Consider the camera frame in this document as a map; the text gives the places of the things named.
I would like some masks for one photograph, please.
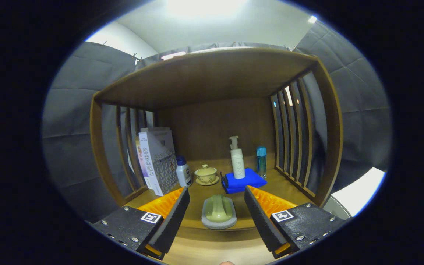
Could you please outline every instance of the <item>book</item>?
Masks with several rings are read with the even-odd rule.
[[[138,136],[135,137],[135,147],[137,148],[138,163],[140,164],[140,168],[143,173],[143,179],[145,180],[146,186],[148,188],[152,188],[150,184],[150,178],[148,177],[148,171],[146,170],[146,164],[145,164],[145,159],[143,158],[143,152],[140,147],[140,138]]]
[[[144,131],[138,137],[150,187],[156,195],[163,196],[178,183],[171,130]]]
[[[152,128],[141,128],[140,132],[144,133],[145,131],[170,131],[168,127],[152,127]]]

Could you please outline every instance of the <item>white pump bottle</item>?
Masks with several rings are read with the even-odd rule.
[[[232,157],[233,176],[236,179],[242,179],[244,175],[243,153],[238,147],[238,136],[230,136],[232,144],[230,145],[230,155]]]

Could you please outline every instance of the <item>folded blue cloth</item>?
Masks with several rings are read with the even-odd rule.
[[[243,192],[247,185],[259,188],[268,183],[257,173],[255,173],[254,170],[252,170],[251,168],[245,168],[244,175],[245,177],[242,179],[234,178],[233,173],[228,173],[223,177],[222,186],[227,192],[227,194]]]

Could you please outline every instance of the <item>ceiling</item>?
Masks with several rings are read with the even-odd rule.
[[[278,0],[155,0],[116,21],[157,52],[214,42],[258,42],[293,49],[311,14]]]

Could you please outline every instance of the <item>clear bottle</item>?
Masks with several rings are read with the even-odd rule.
[[[257,172],[262,178],[266,178],[266,147],[259,146],[256,149]]]
[[[186,164],[186,159],[184,156],[177,156],[176,161],[178,161],[178,167],[176,168],[176,175],[178,176],[178,181],[181,187],[191,186],[192,178],[189,166]]]

